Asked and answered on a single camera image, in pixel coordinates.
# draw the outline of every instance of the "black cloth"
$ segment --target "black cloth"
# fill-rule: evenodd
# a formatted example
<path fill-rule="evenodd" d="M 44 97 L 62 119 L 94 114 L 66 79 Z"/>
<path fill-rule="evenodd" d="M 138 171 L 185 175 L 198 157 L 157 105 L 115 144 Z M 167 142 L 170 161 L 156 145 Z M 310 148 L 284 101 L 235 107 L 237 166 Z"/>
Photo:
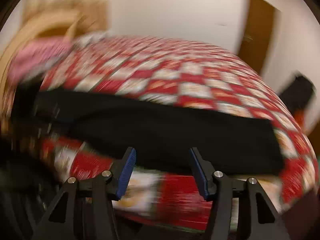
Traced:
<path fill-rule="evenodd" d="M 304 110 L 314 95 L 314 85 L 303 75 L 295 77 L 294 81 L 279 95 L 292 115 L 297 110 Z"/>
<path fill-rule="evenodd" d="M 137 150 L 137 165 L 189 173 L 188 151 L 227 174 L 278 174 L 284 166 L 269 120 L 181 108 L 114 95 L 58 88 L 40 92 L 36 118 L 53 119 L 58 132 L 122 158 Z"/>

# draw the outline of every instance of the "pink cloth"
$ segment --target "pink cloth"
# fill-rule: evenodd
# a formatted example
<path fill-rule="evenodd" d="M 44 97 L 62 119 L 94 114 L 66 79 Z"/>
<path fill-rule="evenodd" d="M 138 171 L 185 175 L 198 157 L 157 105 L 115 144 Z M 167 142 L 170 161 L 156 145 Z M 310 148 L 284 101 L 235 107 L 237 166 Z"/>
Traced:
<path fill-rule="evenodd" d="M 19 50 L 12 60 L 8 73 L 9 82 L 13 85 L 19 83 L 33 68 L 52 57 L 67 53 L 71 47 L 71 42 L 64 40 L 63 37 L 40 38 L 30 41 L 23 49 Z"/>

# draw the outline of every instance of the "red and white checkered bedspread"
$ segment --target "red and white checkered bedspread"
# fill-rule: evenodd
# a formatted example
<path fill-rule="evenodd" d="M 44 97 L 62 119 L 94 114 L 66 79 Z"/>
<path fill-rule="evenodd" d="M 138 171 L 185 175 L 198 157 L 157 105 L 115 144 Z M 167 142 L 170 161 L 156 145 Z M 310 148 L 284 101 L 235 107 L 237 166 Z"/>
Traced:
<path fill-rule="evenodd" d="M 261 182 L 266 183 L 265 189 L 278 210 L 290 208 L 318 182 L 318 165 L 311 144 L 285 105 L 255 71 L 220 47 L 156 37 L 107 38 L 71 52 L 47 73 L 42 90 L 61 85 L 75 91 L 268 118 L 285 157 L 285 168 L 278 179 Z M 79 159 L 87 158 L 81 154 L 80 151 L 71 158 L 69 173 L 81 178 L 94 176 L 90 171 L 83 175 L 84 170 L 89 169 L 85 166 L 92 160 L 83 160 L 81 167 Z M 95 172 L 101 172 L 106 166 L 97 166 Z M 152 218 L 158 222 L 205 228 L 211 204 L 201 201 L 192 177 L 145 170 L 135 172 L 131 185 L 143 182 L 146 190 L 125 198 L 121 209 L 149 217 L 152 209 Z M 146 207 L 137 199 L 129 201 L 135 194 L 145 194 L 147 200 L 144 201 L 151 204 Z M 139 205 L 146 212 L 134 208 Z"/>

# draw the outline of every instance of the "wooden door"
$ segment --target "wooden door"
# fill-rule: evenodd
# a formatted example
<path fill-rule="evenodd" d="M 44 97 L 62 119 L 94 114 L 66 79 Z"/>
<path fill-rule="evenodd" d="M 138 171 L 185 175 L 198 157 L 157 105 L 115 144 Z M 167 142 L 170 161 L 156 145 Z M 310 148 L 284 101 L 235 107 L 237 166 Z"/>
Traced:
<path fill-rule="evenodd" d="M 250 0 L 247 23 L 238 56 L 261 72 L 271 39 L 275 8 L 264 0 Z"/>

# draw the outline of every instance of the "metal screw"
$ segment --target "metal screw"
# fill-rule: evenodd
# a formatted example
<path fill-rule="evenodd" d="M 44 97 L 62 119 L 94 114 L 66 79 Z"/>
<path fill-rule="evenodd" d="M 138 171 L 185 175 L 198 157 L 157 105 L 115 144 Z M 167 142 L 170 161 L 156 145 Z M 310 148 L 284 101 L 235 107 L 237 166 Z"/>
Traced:
<path fill-rule="evenodd" d="M 223 173 L 221 171 L 215 171 L 214 176 L 216 176 L 217 178 L 221 178 L 223 176 Z"/>
<path fill-rule="evenodd" d="M 249 178 L 249 183 L 251 184 L 257 184 L 257 180 L 255 178 Z"/>
<path fill-rule="evenodd" d="M 68 179 L 68 183 L 70 183 L 70 184 L 75 183 L 76 180 L 77 180 L 77 179 L 76 179 L 75 177 L 70 177 L 70 178 Z"/>
<path fill-rule="evenodd" d="M 109 177 L 109 176 L 111 176 L 111 171 L 103 171 L 103 172 L 102 172 L 102 176 L 103 176 L 103 177 Z"/>

